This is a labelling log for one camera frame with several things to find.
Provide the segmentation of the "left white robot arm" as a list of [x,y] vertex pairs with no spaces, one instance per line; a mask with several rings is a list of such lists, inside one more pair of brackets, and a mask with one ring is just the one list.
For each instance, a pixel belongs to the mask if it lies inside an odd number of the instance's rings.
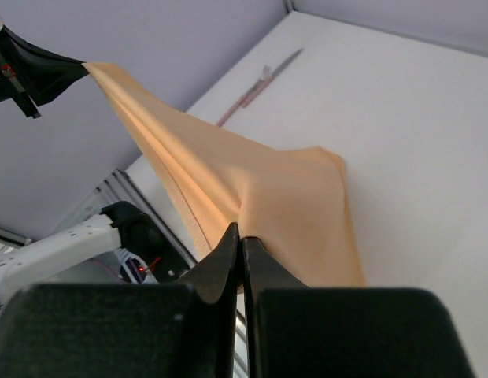
[[[0,102],[11,98],[26,117],[52,102],[88,71],[82,61],[26,42],[0,21]],[[99,254],[124,248],[146,260],[160,251],[158,226],[129,202],[116,202],[86,221],[0,254],[0,309],[23,287]]]

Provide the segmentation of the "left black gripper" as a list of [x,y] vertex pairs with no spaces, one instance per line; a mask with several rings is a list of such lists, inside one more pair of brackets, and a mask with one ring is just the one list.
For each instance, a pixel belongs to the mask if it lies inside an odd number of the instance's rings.
[[36,105],[52,102],[87,75],[82,61],[27,42],[0,19],[0,102],[12,99],[26,117],[39,118]]

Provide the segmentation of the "peach satin cloth napkin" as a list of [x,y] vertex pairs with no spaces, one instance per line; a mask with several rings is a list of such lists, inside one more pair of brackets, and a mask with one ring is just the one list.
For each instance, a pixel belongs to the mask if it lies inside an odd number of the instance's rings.
[[365,283],[342,158],[276,150],[166,105],[122,68],[86,70],[162,182],[201,256],[230,223],[310,287]]

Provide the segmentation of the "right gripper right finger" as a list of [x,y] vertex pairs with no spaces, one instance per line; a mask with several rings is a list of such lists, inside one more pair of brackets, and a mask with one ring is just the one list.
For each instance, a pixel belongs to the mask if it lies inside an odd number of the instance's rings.
[[442,302],[418,288],[307,287],[241,242],[252,377],[472,377]]

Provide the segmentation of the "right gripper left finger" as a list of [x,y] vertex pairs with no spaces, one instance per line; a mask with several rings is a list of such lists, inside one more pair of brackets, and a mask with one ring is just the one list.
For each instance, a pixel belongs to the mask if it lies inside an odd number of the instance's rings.
[[239,234],[162,284],[48,283],[0,309],[0,377],[229,377]]

